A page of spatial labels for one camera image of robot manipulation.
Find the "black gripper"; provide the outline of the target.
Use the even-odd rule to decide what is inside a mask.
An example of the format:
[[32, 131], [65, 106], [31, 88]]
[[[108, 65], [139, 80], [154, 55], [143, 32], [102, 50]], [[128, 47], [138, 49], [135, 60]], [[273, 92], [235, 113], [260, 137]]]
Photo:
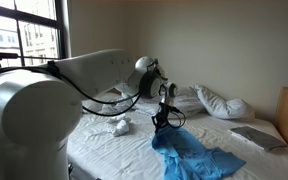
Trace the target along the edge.
[[171, 126], [171, 124], [168, 120], [168, 115], [170, 112], [176, 111], [175, 107], [169, 106], [169, 105], [164, 104], [162, 102], [159, 103], [159, 106], [160, 106], [160, 109], [157, 112], [157, 114], [155, 116], [151, 117], [156, 131], [159, 131], [160, 129], [165, 128], [167, 126]]

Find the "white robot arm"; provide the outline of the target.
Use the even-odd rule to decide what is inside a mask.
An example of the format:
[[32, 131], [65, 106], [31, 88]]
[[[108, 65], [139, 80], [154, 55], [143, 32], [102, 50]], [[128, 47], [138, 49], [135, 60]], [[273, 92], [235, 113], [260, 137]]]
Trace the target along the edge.
[[113, 88], [151, 99], [166, 82], [156, 59], [121, 49], [0, 68], [0, 180], [69, 180], [68, 136], [82, 101]]

